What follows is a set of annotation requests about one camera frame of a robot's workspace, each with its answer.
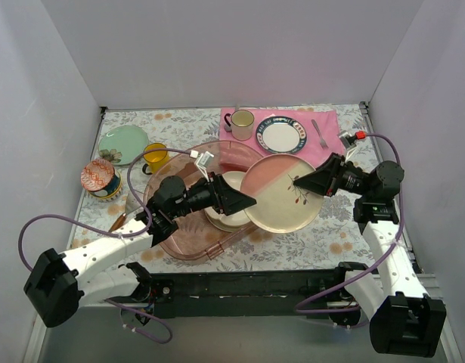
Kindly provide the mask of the cream divided plate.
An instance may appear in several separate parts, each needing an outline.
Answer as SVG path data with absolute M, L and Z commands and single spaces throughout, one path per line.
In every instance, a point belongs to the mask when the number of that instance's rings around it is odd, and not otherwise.
M 240 190 L 241 182 L 244 176 L 245 172 L 239 171 L 230 171 L 223 174 L 224 180 L 237 191 Z M 208 207 L 205 209 L 205 215 L 208 215 L 212 219 L 218 219 L 225 225 L 240 228 L 250 222 L 250 219 L 244 211 L 226 216 L 225 214 L 218 214 L 212 207 Z

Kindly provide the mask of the cream yellow floral plate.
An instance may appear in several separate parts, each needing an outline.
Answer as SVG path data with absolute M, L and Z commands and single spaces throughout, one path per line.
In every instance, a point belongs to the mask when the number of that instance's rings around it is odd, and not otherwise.
M 208 215 L 206 215 L 207 219 L 209 220 L 209 222 L 214 226 L 216 227 L 217 229 L 221 230 L 221 231 L 226 231 L 226 232 L 229 232 L 229 233 L 233 233 L 237 230 L 240 229 L 240 227 L 234 227 L 234 226 L 228 226 L 228 225 L 225 225 L 224 223 L 222 223 L 220 220 L 218 219 L 212 219 L 210 218 Z

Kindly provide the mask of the pink transparent plastic bin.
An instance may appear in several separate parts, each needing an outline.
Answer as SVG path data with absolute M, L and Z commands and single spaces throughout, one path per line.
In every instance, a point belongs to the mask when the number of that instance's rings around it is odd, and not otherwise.
M 207 171 L 223 175 L 227 172 L 246 172 L 262 158 L 258 151 L 238 141 L 207 142 L 193 149 L 200 153 L 209 151 L 213 154 L 214 158 L 207 166 Z M 144 200 L 152 197 L 160 182 L 172 175 L 181 177 L 188 187 L 202 176 L 192 158 L 185 154 L 177 154 L 150 177 L 144 191 Z M 177 219 L 176 222 L 178 230 L 160 246 L 170 256 L 184 261 L 214 259 L 257 229 L 252 222 L 248 222 L 223 231 L 210 222 L 204 211 L 191 213 Z

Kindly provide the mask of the pink cream floral plate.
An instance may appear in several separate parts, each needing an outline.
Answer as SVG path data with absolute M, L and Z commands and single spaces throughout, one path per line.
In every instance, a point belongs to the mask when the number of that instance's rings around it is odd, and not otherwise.
M 250 221 L 271 233 L 290 233 L 310 224 L 324 198 L 294 185 L 315 168 L 290 154 L 275 154 L 254 163 L 246 172 L 240 191 L 256 200 L 245 209 Z

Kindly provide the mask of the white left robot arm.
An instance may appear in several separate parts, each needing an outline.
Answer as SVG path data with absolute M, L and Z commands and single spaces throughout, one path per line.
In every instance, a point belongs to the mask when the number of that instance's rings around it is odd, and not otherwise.
M 254 205 L 255 198 L 231 187 L 221 174 L 211 172 L 190 187 L 176 175 L 166 177 L 146 208 L 110 235 L 62 253 L 42 253 L 24 293 L 46 327 L 63 324 L 78 308 L 105 299 L 127 296 L 141 303 L 153 291 L 150 274 L 137 262 L 116 270 L 112 265 L 166 240 L 178 230 L 177 218 L 208 207 L 229 216 Z

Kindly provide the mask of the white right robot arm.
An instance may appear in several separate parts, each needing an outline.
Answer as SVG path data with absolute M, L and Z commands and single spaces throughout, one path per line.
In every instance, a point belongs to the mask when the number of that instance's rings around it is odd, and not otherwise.
M 447 312 L 440 299 L 429 296 L 398 240 L 403 224 L 394 199 L 404 176 L 395 161 L 383 161 L 364 172 L 345 157 L 331 154 L 316 171 L 293 183 L 327 197 L 338 190 L 359 196 L 353 216 L 375 262 L 364 271 L 346 268 L 344 275 L 333 280 L 333 294 L 345 301 L 355 298 L 370 322 L 370 341 L 376 352 L 431 358 Z

